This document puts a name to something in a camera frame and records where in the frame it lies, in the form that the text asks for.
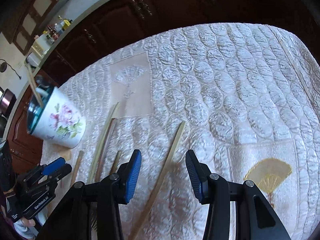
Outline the left hand white glove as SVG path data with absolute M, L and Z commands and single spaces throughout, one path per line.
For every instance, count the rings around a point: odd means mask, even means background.
M 22 238 L 35 239 L 36 235 L 31 230 L 31 228 L 34 227 L 35 224 L 35 220 L 22 217 L 14 223 L 14 229 Z

